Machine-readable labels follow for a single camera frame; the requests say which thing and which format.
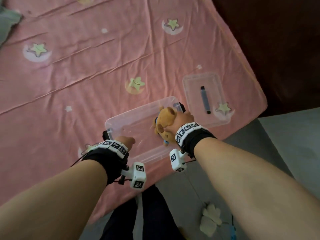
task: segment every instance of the dark trousers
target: dark trousers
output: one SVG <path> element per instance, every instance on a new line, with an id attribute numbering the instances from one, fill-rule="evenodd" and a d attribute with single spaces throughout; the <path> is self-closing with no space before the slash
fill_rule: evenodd
<path id="1" fill-rule="evenodd" d="M 143 240 L 185 240 L 174 222 L 165 198 L 155 185 L 142 193 L 142 206 Z M 100 240 L 133 240 L 136 216 L 135 199 L 122 204 L 112 213 Z"/>

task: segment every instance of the person's left hand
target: person's left hand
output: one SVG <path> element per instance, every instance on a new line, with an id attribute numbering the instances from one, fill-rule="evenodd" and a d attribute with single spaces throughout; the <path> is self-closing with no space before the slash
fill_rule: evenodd
<path id="1" fill-rule="evenodd" d="M 123 143 L 128 148 L 128 152 L 132 149 L 133 144 L 136 143 L 133 137 L 117 136 L 115 140 Z"/>

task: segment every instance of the bed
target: bed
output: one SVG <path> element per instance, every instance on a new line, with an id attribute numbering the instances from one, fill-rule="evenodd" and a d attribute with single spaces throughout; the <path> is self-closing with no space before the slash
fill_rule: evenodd
<path id="1" fill-rule="evenodd" d="M 102 140 L 105 121 L 175 96 L 215 72 L 230 122 L 223 140 L 267 107 L 250 65 L 211 0 L 7 0 L 23 20 L 0 49 L 0 204 L 66 170 Z M 146 166 L 147 187 L 172 173 Z M 139 192 L 109 185 L 90 223 Z"/>

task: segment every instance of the clear plastic box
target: clear plastic box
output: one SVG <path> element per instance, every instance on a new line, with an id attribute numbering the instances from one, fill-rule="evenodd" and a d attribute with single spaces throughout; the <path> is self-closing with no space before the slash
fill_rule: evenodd
<path id="1" fill-rule="evenodd" d="M 171 96 L 132 109 L 106 121 L 106 130 L 111 140 L 117 136 L 130 136 L 136 140 L 136 144 L 130 151 L 128 165 L 134 162 L 154 163 L 168 157 L 172 149 L 178 148 L 178 145 L 172 143 L 164 146 L 162 137 L 154 133 L 152 123 L 158 116 L 161 106 L 182 111 L 179 101 L 176 97 Z"/>
<path id="2" fill-rule="evenodd" d="M 218 110 L 220 104 L 226 103 L 218 74 L 211 72 L 185 76 L 183 86 L 189 111 L 196 122 L 207 128 L 230 123 L 230 114 Z"/>

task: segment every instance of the person's right hand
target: person's right hand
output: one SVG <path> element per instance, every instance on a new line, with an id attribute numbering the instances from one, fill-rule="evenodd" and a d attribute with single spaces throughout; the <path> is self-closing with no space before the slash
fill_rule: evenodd
<path id="1" fill-rule="evenodd" d="M 171 132 L 175 135 L 182 125 L 185 125 L 186 123 L 192 123 L 194 121 L 195 118 L 193 115 L 191 115 L 190 111 L 186 111 L 184 113 L 177 112 L 177 117 L 175 118 L 174 123 L 165 127 L 164 131 Z"/>

